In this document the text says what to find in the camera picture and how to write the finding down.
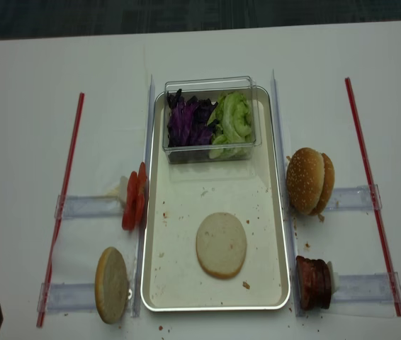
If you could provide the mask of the meat patties stack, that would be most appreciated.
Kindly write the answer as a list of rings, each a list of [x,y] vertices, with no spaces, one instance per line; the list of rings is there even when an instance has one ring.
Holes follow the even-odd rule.
[[[296,256],[300,306],[304,311],[329,309],[332,299],[332,275],[322,259]]]

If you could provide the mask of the green lettuce in box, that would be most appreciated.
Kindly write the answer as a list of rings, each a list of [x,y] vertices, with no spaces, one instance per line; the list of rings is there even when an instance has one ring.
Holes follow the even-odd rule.
[[[237,91],[220,94],[207,125],[213,129],[211,145],[250,143],[252,115],[245,95]]]

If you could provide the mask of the clear plastic salad box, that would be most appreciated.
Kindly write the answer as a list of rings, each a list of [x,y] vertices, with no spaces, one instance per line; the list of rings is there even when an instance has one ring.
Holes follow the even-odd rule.
[[[169,147],[166,124],[169,122],[170,110],[166,102],[166,95],[175,94],[179,89],[182,90],[182,96],[186,101],[192,96],[196,96],[198,99],[209,98],[212,103],[217,103],[220,94],[228,94],[233,91],[244,94],[251,109],[252,141],[243,144]],[[166,153],[170,163],[184,164],[248,159],[251,157],[254,148],[259,144],[261,144],[261,129],[257,103],[257,86],[251,77],[236,76],[216,79],[168,81],[165,84],[164,112],[162,114],[162,149]]]

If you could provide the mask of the red rail strip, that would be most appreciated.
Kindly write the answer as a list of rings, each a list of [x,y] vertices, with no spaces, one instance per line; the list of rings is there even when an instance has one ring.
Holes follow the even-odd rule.
[[[77,143],[77,135],[79,131],[79,126],[81,122],[81,114],[84,106],[84,97],[85,93],[81,92],[79,94],[79,99],[78,99],[78,104],[77,104],[77,111],[74,119],[74,125],[73,125],[73,130],[72,130],[72,137],[69,145],[69,152],[67,156],[67,162],[66,162],[66,167],[64,171],[64,178],[62,182],[62,189],[60,191],[60,195],[58,196],[58,201],[56,204],[55,208],[55,226],[53,230],[53,235],[52,235],[52,242],[50,246],[50,253],[48,256],[47,260],[47,269],[45,273],[45,280],[43,281],[43,290],[40,293],[41,301],[38,303],[42,309],[38,312],[38,318],[37,318],[37,323],[36,327],[41,329],[44,324],[45,320],[45,306],[47,302],[47,289],[49,288],[49,285],[51,284],[51,279],[52,279],[52,253],[55,247],[55,243],[57,241],[57,237],[60,231],[60,227],[62,224],[62,213],[64,210],[64,204],[66,201],[66,196],[67,196],[67,189],[69,186],[69,180],[70,180],[70,175],[71,175],[71,170],[72,170],[72,162],[74,158],[74,151],[76,148],[76,143]]]
[[[389,246],[388,246],[386,233],[385,233],[381,208],[379,208],[379,206],[378,206],[378,204],[380,202],[380,194],[377,193],[378,188],[373,179],[373,174],[371,171],[371,165],[370,165],[369,158],[368,158],[366,143],[365,143],[364,136],[363,136],[363,130],[361,127],[361,121],[360,121],[359,114],[358,114],[356,99],[354,96],[354,91],[352,88],[351,80],[349,77],[346,77],[344,82],[345,82],[345,86],[346,86],[347,95],[349,98],[349,104],[351,107],[352,117],[354,120],[356,134],[357,134],[357,138],[358,138],[358,144],[359,144],[359,148],[360,148],[360,152],[361,152],[361,158],[363,160],[363,166],[364,166],[364,170],[366,173],[366,180],[368,182],[368,187],[370,189],[371,202],[373,204],[375,221],[376,221],[377,228],[378,228],[378,236],[380,238],[381,249],[382,249],[383,258],[385,261],[385,267],[386,267],[386,271],[390,277],[390,288],[391,288],[392,297],[393,297],[393,301],[394,301],[393,304],[394,304],[394,308],[395,308],[395,314],[396,314],[396,317],[401,317],[401,292],[400,292],[400,289],[396,285],[396,283],[397,283],[396,279],[395,279],[396,272],[394,271],[393,264],[392,264],[392,259],[391,259],[391,254],[390,254],[390,250],[389,250]]]

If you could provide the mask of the bun bottom on tray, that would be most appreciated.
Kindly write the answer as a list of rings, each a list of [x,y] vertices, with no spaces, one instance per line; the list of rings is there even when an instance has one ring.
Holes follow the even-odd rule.
[[[207,216],[196,233],[196,256],[200,267],[220,279],[235,277],[247,253],[247,236],[242,223],[228,212]]]

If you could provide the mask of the white patty pusher block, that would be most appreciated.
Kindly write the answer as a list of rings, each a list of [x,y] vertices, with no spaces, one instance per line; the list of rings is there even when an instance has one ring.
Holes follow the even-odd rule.
[[[329,274],[330,274],[332,294],[335,294],[335,292],[338,291],[339,289],[339,274],[334,271],[333,264],[331,261],[327,262],[327,267],[329,269]]]

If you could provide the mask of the clear slider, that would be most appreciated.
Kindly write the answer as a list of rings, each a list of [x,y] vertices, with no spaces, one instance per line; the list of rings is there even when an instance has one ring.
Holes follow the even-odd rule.
[[[59,195],[55,208],[55,219],[115,217],[123,214],[117,196]]]
[[[398,273],[339,275],[334,272],[333,303],[401,303]]]
[[[43,283],[38,312],[76,312],[96,309],[93,283]]]
[[[382,203],[378,185],[335,188],[325,207],[325,211],[381,210]]]

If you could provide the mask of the upright bun slice left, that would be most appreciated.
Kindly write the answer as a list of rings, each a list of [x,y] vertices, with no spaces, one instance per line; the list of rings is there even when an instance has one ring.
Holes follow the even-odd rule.
[[[100,318],[114,324],[122,317],[128,300],[128,275],[122,254],[113,246],[98,260],[95,275],[95,302]]]

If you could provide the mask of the lower left clear slider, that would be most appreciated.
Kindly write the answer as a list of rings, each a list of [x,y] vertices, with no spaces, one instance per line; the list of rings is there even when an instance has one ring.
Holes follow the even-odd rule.
[[[93,283],[43,283],[38,312],[76,312],[96,309]]]

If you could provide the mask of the left red rail strip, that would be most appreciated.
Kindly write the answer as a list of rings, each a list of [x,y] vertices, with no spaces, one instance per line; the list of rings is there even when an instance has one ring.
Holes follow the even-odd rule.
[[[78,99],[78,104],[77,104],[77,111],[74,119],[74,125],[73,125],[73,130],[72,130],[72,137],[69,145],[69,152],[67,156],[67,162],[66,162],[66,167],[64,171],[64,178],[62,182],[62,189],[60,191],[60,195],[58,196],[58,201],[56,204],[55,208],[55,226],[53,230],[53,235],[52,235],[52,242],[50,246],[50,253],[48,256],[47,260],[47,269],[45,273],[45,280],[43,281],[43,290],[40,293],[41,301],[38,303],[42,309],[38,312],[38,318],[37,318],[37,323],[36,327],[41,329],[44,324],[45,320],[45,306],[47,302],[47,289],[49,288],[49,285],[51,284],[51,279],[52,279],[52,253],[55,247],[55,243],[57,241],[57,237],[60,231],[60,227],[62,224],[62,213],[64,210],[64,204],[66,201],[66,196],[67,196],[67,189],[69,186],[69,180],[70,180],[70,175],[71,175],[71,170],[72,170],[72,162],[74,158],[74,151],[76,148],[76,143],[77,143],[77,135],[79,131],[79,126],[81,122],[81,114],[84,106],[84,97],[85,93],[81,92],[79,94],[79,99]]]

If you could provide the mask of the white metal tray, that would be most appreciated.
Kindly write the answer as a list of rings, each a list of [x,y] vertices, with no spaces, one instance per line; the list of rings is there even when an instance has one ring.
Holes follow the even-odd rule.
[[[170,164],[162,148],[164,94],[154,102],[141,297],[153,312],[278,310],[290,297],[286,235],[271,100],[258,87],[262,142],[246,160]],[[242,223],[247,254],[231,279],[214,278],[196,256],[196,233],[212,213]]]

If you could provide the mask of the lower right clear slider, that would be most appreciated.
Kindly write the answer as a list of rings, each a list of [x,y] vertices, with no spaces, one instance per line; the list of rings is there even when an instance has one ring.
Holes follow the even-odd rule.
[[[401,303],[398,273],[339,275],[334,272],[333,303]]]

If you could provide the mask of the white tomato pusher block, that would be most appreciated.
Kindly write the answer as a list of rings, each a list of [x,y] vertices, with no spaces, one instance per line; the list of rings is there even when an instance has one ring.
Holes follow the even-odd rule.
[[[128,177],[121,176],[120,183],[118,186],[118,200],[122,206],[125,206],[127,203],[127,196],[128,196]]]

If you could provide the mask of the purple cabbage shreds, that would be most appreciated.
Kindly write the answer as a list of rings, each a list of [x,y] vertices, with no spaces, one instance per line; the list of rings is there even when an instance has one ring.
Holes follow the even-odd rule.
[[[168,130],[169,147],[188,147],[211,145],[216,125],[216,118],[210,119],[217,103],[192,96],[187,101],[179,89],[175,94],[168,93],[166,102],[169,106]]]

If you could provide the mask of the tomato slices stack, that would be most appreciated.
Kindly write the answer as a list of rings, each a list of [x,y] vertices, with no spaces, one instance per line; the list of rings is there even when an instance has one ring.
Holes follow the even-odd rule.
[[[146,183],[146,164],[142,162],[139,171],[133,171],[128,179],[126,203],[122,218],[124,230],[133,231],[142,221],[146,203]]]

